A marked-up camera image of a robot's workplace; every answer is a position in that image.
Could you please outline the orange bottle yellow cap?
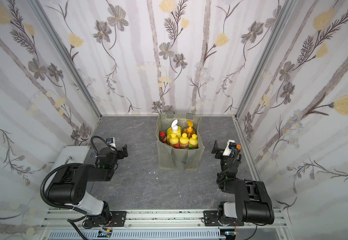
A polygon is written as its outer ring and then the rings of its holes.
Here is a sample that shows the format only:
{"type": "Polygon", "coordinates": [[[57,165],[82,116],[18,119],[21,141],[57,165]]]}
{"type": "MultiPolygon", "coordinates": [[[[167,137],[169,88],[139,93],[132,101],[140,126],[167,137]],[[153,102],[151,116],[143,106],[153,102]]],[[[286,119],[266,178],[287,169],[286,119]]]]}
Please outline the orange bottle yellow cap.
{"type": "Polygon", "coordinates": [[[175,145],[179,145],[179,138],[175,133],[171,134],[169,139],[170,146],[174,147],[175,145]]]}
{"type": "Polygon", "coordinates": [[[189,146],[191,146],[191,149],[197,149],[198,148],[198,138],[196,134],[193,134],[189,138],[189,146]]]}
{"type": "Polygon", "coordinates": [[[181,149],[188,149],[189,146],[189,138],[187,137],[187,133],[183,133],[179,138],[179,147],[181,149]]]}

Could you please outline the large orange pump soap bottle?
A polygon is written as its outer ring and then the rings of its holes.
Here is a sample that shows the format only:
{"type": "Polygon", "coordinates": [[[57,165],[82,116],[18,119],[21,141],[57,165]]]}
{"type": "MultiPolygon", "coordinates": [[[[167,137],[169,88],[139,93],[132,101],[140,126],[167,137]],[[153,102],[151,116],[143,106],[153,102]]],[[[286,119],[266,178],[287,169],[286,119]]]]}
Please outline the large orange pump soap bottle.
{"type": "Polygon", "coordinates": [[[196,135],[196,130],[193,128],[194,123],[190,120],[186,121],[187,127],[183,130],[183,133],[187,135],[188,138],[191,138],[192,135],[196,135]]]}

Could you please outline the green bottle red cap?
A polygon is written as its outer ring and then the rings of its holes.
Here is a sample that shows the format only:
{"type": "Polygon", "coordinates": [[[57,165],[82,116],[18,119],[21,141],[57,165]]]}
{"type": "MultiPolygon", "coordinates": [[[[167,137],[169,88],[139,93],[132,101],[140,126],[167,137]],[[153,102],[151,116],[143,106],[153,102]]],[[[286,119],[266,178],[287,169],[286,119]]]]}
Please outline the green bottle red cap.
{"type": "Polygon", "coordinates": [[[159,133],[159,139],[160,139],[160,142],[167,145],[167,135],[165,132],[161,131],[159,133]]]}

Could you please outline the large yellow pump soap bottle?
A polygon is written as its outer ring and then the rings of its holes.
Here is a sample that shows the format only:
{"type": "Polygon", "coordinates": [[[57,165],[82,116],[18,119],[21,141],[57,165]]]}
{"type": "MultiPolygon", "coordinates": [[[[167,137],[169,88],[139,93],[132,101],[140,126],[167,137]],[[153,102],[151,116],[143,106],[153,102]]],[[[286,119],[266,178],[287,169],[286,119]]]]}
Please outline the large yellow pump soap bottle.
{"type": "Polygon", "coordinates": [[[178,120],[174,120],[171,127],[167,130],[167,141],[171,138],[172,134],[176,134],[177,138],[182,136],[181,127],[178,126],[178,120]]]}

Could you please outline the green fabric shopping bag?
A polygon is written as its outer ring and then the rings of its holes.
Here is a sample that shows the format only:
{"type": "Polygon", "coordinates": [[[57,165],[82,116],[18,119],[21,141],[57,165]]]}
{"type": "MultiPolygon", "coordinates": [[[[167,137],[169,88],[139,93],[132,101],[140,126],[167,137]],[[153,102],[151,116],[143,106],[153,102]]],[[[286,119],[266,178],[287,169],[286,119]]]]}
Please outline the green fabric shopping bag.
{"type": "Polygon", "coordinates": [[[181,170],[181,171],[198,171],[199,163],[203,155],[205,146],[200,138],[200,124],[202,117],[193,114],[174,114],[166,113],[159,114],[157,120],[157,146],[159,166],[163,170],[181,170]],[[176,125],[181,129],[187,127],[187,120],[194,123],[194,130],[197,134],[198,147],[192,150],[176,149],[170,146],[169,143],[163,143],[160,140],[160,133],[167,132],[172,126],[172,123],[177,120],[176,125]]]}

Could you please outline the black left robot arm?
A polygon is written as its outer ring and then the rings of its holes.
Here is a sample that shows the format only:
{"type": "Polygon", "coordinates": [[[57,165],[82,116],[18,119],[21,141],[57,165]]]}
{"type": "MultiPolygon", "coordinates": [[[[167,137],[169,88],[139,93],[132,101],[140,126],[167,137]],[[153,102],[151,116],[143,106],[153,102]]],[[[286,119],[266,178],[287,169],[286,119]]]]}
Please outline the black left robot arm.
{"type": "Polygon", "coordinates": [[[125,225],[125,211],[111,211],[109,204],[93,197],[87,191],[88,182],[109,182],[118,168],[118,160],[128,157],[128,147],[123,145],[116,148],[115,139],[103,139],[92,136],[92,140],[99,139],[106,147],[95,151],[94,164],[65,163],[51,170],[40,186],[40,196],[50,207],[68,209],[82,214],[78,219],[68,219],[78,235],[85,240],[86,236],[76,225],[82,222],[84,229],[101,227],[103,231],[111,232],[112,227],[125,225]]]}

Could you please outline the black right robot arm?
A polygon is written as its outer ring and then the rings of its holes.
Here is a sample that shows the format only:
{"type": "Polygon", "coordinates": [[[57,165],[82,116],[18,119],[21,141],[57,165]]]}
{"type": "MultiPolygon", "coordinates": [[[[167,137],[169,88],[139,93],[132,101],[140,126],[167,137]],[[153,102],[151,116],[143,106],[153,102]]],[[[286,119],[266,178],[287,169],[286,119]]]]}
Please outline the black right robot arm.
{"type": "Polygon", "coordinates": [[[259,226],[274,223],[275,215],[271,198],[263,182],[239,179],[238,167],[241,163],[241,145],[229,140],[225,148],[219,148],[214,142],[211,153],[220,160],[220,172],[216,175],[218,188],[234,195],[234,202],[221,202],[218,205],[216,219],[222,226],[253,223],[259,226]]]}

